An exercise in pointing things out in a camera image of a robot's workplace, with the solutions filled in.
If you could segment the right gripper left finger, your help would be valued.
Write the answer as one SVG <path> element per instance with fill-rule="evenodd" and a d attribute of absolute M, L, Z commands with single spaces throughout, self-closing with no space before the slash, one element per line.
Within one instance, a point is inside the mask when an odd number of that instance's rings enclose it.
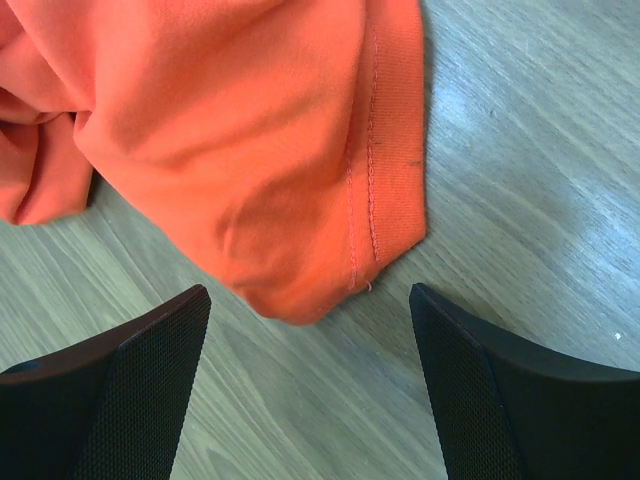
<path fill-rule="evenodd" d="M 195 285 L 1 374 L 4 479 L 167 479 L 211 309 Z"/>

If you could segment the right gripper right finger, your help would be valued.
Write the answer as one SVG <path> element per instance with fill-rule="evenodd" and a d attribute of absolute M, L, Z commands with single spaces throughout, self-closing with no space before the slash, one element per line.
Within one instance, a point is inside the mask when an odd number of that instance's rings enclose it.
<path fill-rule="evenodd" d="M 638 478 L 638 372 L 543 347 L 424 284 L 409 304 L 448 478 Z"/>

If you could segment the orange t shirt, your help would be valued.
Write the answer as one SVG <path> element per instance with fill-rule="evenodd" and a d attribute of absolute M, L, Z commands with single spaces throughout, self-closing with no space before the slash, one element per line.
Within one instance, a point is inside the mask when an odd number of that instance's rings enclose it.
<path fill-rule="evenodd" d="M 310 324 L 427 229 L 416 1 L 5 1 L 1 217 L 101 175 L 256 312 Z"/>

